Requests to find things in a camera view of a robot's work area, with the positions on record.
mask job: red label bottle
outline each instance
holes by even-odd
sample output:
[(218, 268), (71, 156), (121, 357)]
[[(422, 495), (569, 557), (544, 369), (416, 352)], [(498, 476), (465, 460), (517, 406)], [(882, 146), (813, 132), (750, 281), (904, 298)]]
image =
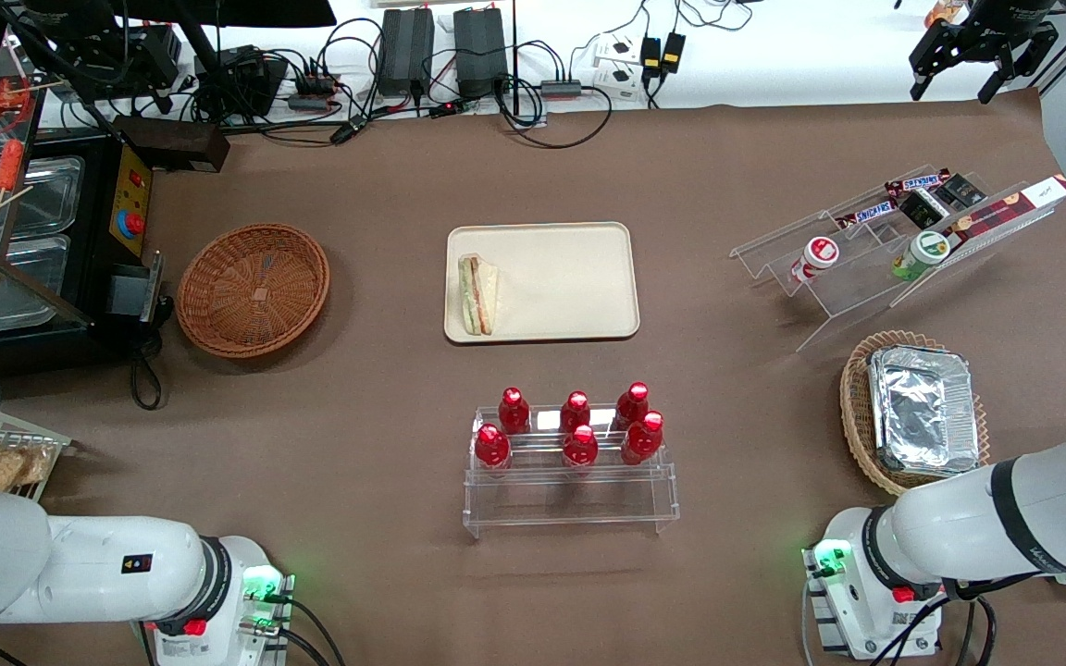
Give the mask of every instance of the red label bottle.
[(559, 433), (574, 433), (575, 427), (592, 424), (592, 404), (586, 401), (586, 393), (575, 391), (566, 397), (562, 411), (558, 413)]
[(589, 425), (575, 427), (575, 432), (566, 435), (562, 444), (562, 464), (566, 467), (589, 467), (600, 457), (600, 443), (595, 438), (595, 431)]
[(628, 437), (619, 450), (625, 465), (640, 465), (652, 458), (656, 450), (664, 443), (664, 417), (659, 411), (649, 411), (642, 421), (628, 427)]
[(500, 397), (500, 429), (508, 435), (530, 431), (530, 404), (516, 387), (504, 389), (504, 395)]
[(648, 385), (635, 383), (616, 402), (611, 429), (626, 431), (629, 425), (642, 421), (646, 413), (648, 413)]
[(485, 469), (508, 469), (513, 465), (513, 450), (508, 436), (500, 427), (485, 423), (474, 436), (474, 457)]

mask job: sandwich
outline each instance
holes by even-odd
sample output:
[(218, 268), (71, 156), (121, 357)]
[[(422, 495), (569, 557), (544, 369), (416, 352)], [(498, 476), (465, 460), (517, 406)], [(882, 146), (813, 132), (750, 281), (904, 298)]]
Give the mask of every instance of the sandwich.
[(459, 258), (459, 291), (463, 296), (463, 327), (471, 336), (491, 336), (496, 325), (496, 291), (500, 270), (480, 255)]

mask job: brown table surface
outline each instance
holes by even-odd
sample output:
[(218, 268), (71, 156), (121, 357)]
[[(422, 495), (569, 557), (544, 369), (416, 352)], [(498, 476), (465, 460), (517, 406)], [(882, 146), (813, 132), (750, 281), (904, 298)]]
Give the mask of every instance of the brown table surface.
[[(545, 132), (566, 140), (597, 121), (553, 116), (560, 127)], [(907, 328), (964, 354), (995, 459), (1065, 441), (1066, 202), (972, 277), (800, 355), (817, 322), (792, 318), (774, 285), (753, 286), (727, 257), (921, 164), (973, 169), (999, 189), (1057, 173), (1033, 93), (988, 107), (631, 111), (571, 150), (521, 146), (500, 126), (379, 123), (325, 149), (240, 137), (219, 176), (157, 176), (147, 248), (165, 253), (171, 283), (221, 232), (282, 222), (325, 246), (328, 304), (304, 339), (259, 362), (207, 357), (169, 324), (156, 361), (166, 406), (152, 413), (130, 403), (126, 368), (4, 383), (5, 411), (83, 443), (56, 468), (48, 511), (251, 536), (298, 574), (298, 598), (350, 666), (795, 665), (800, 548), (837, 511), (892, 499), (845, 450), (838, 375), (854, 342)], [(633, 233), (635, 337), (474, 347), (443, 337), (453, 228), (604, 220)], [(461, 510), (474, 406), (510, 384), (533, 402), (570, 389), (611, 400), (633, 379), (668, 420), (681, 520), (660, 536), (470, 537)], [(1065, 661), (1066, 587), (1031, 581), (991, 601), (996, 663)], [(955, 659), (964, 613), (944, 614), (943, 653), (910, 662)], [(144, 662), (124, 624), (3, 626), (0, 643), (34, 666)]]

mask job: brown woven basket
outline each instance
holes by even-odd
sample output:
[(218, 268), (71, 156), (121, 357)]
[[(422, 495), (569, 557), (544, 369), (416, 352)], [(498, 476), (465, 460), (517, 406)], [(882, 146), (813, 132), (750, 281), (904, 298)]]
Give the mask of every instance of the brown woven basket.
[[(862, 472), (871, 477), (879, 488), (893, 496), (901, 496), (909, 488), (939, 481), (936, 476), (922, 473), (892, 472), (879, 462), (874, 448), (874, 411), (871, 408), (871, 376), (867, 371), (867, 358), (883, 347), (912, 345), (932, 350), (943, 350), (934, 339), (907, 330), (884, 330), (859, 342), (845, 362), (841, 374), (841, 423), (845, 427), (845, 441), (850, 452)], [(989, 464), (989, 431), (985, 427), (985, 408), (981, 400), (973, 395), (973, 417), (978, 420), (978, 442), (981, 465)]]
[(282, 348), (319, 316), (332, 271), (310, 235), (284, 224), (237, 228), (199, 250), (175, 314), (196, 346), (223, 358)]

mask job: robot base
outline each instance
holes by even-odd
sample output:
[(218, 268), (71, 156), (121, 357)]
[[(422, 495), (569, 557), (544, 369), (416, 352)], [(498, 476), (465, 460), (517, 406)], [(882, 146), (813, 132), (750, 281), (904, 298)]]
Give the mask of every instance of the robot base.
[(154, 652), (160, 666), (257, 666), (262, 661), (268, 639), (238, 632), (237, 628), (242, 617), (274, 617), (274, 604), (251, 601), (246, 592), (282, 592), (282, 572), (271, 566), (262, 548), (245, 536), (221, 536), (221, 545), (232, 559), (232, 578), (221, 610), (199, 636), (154, 632)]
[[(895, 636), (900, 635), (927, 601), (895, 602), (891, 590), (879, 582), (867, 562), (862, 550), (862, 525), (871, 510), (849, 508), (842, 510), (825, 527), (824, 539), (805, 550), (808, 582), (812, 594), (824, 594), (840, 641), (834, 644), (833, 626), (818, 619), (822, 646), (840, 649), (845, 645), (850, 655), (859, 661), (872, 661)], [(837, 569), (834, 576), (813, 579), (813, 571), (825, 566)], [(925, 617), (907, 637), (902, 656), (926, 656), (939, 648), (936, 632), (940, 628), (940, 612)], [(887, 653), (893, 656), (894, 651)]]

